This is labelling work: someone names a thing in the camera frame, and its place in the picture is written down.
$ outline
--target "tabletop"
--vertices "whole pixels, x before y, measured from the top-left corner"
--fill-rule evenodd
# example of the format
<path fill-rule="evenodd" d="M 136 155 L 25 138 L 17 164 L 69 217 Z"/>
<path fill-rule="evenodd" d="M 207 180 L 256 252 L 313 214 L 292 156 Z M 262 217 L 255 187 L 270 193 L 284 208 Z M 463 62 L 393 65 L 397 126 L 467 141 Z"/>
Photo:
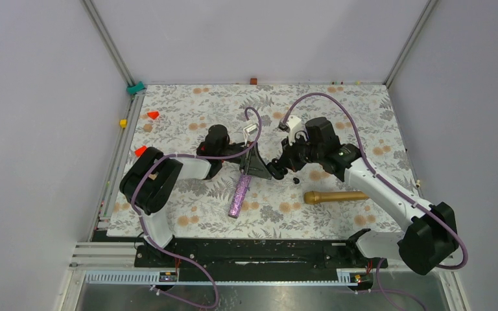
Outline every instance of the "tabletop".
<path fill-rule="evenodd" d="M 368 157 L 406 189 L 417 194 L 399 128 L 385 86 L 359 85 L 153 85 L 148 86 L 124 168 L 137 157 L 135 150 L 155 146 L 168 153 L 195 154 L 208 128 L 223 124 L 232 142 L 243 142 L 243 110 L 252 106 L 262 116 L 259 151 L 266 163 L 281 153 L 286 133 L 279 120 L 302 95 L 323 92 L 351 113 Z M 158 111 L 152 119 L 148 112 Z M 324 97 L 310 97 L 292 112 L 303 122 L 327 117 L 341 143 L 355 144 L 353 128 L 343 112 Z M 283 180 L 253 178 L 238 219 L 228 217 L 239 166 L 224 163 L 211 180 L 177 181 L 165 205 L 169 226 L 178 237 L 343 239 L 362 228 L 399 231 L 395 221 L 372 200 L 308 205 L 304 192 L 350 189 L 318 164 L 308 164 Z M 135 212 L 118 193 L 108 236 L 137 236 Z"/>

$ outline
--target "purple glitter stick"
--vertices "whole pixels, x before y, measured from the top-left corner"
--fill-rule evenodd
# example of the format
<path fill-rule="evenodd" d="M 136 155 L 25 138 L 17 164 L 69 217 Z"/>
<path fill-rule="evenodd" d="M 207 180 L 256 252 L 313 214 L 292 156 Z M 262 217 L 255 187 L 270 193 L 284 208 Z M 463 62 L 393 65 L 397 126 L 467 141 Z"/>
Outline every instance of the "purple glitter stick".
<path fill-rule="evenodd" d="M 239 217 L 239 212 L 241 212 L 241 204 L 243 202 L 243 199 L 245 199 L 247 189 L 249 189 L 249 182 L 251 182 L 251 176 L 242 174 L 239 177 L 239 181 L 237 182 L 237 186 L 235 187 L 233 200 L 230 204 L 230 211 L 228 212 L 228 216 L 232 218 Z"/>

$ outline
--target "orange triangular object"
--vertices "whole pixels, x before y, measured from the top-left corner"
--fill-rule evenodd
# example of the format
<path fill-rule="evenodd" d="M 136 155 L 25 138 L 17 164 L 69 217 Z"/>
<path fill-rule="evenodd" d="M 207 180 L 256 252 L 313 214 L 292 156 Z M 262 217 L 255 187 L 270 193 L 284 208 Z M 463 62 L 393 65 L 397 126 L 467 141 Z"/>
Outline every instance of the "orange triangular object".
<path fill-rule="evenodd" d="M 148 114 L 148 117 L 150 117 L 154 120 L 160 116 L 160 113 L 158 111 L 148 112 L 147 114 Z"/>
<path fill-rule="evenodd" d="M 140 157 L 140 156 L 142 156 L 142 154 L 144 153 L 144 151 L 146 151 L 146 149 L 148 149 L 148 147 L 146 147 L 146 146 L 142 146 L 142 147 L 138 148 L 138 149 L 134 152 L 134 154 L 135 154 L 137 157 Z"/>

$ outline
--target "gray wall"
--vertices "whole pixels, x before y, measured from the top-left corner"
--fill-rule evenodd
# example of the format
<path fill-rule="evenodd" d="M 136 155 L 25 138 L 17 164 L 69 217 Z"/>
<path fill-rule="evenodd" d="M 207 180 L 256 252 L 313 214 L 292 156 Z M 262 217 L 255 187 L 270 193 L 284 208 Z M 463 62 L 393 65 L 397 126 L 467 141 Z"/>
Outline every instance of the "gray wall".
<path fill-rule="evenodd" d="M 79 1 L 0 1 L 0 310 L 53 306 L 127 102 Z"/>
<path fill-rule="evenodd" d="M 440 1 L 391 95 L 424 195 L 456 212 L 472 310 L 498 310 L 498 1 Z"/>
<path fill-rule="evenodd" d="M 382 82 L 427 0 L 94 0 L 150 83 Z"/>

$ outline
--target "gold cylinder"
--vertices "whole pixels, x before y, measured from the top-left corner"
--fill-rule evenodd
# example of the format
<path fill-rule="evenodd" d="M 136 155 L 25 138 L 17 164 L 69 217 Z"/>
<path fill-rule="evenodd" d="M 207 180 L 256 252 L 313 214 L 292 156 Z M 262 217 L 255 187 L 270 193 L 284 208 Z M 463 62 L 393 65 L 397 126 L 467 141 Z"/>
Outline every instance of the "gold cylinder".
<path fill-rule="evenodd" d="M 318 204 L 322 202 L 339 202 L 351 200 L 365 200 L 369 197 L 361 191 L 318 192 L 309 191 L 304 194 L 304 203 Z"/>

